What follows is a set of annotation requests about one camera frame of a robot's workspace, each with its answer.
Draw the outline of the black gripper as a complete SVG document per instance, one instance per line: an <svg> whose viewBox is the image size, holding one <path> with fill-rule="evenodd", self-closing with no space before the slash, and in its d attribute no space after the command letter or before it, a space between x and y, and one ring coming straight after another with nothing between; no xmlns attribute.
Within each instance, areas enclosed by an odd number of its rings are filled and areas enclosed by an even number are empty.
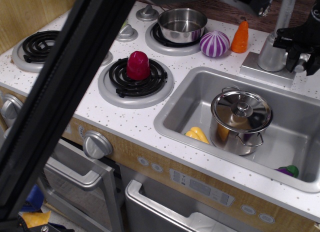
<svg viewBox="0 0 320 232"><path fill-rule="evenodd" d="M285 68L290 73L294 71L301 53L310 54L306 75L314 75L320 69L320 0L315 0L304 24L278 29L273 46L287 51Z"/></svg>

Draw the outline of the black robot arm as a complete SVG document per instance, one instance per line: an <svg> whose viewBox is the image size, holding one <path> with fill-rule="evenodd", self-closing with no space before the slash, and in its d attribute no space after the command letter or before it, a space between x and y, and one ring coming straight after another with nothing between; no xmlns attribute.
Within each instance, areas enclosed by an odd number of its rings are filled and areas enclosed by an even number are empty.
<svg viewBox="0 0 320 232"><path fill-rule="evenodd" d="M134 21L142 5L134 0L77 0L13 127L1 159L1 175L22 176L9 195L16 214L45 159L68 125L100 129L112 140L112 159L175 191L263 232L317 232L320 229L320 102L304 96L306 88L288 91L274 83L240 76L247 54L220 62L201 53L162 56L173 72L174 92L164 102L141 110L111 105L98 93L98 69L108 50L124 55L116 42L125 17ZM165 127L187 119L178 103L183 92L193 92L189 104L208 102L224 86L239 85L271 103L275 122L266 132L261 165L187 138Z"/></svg>

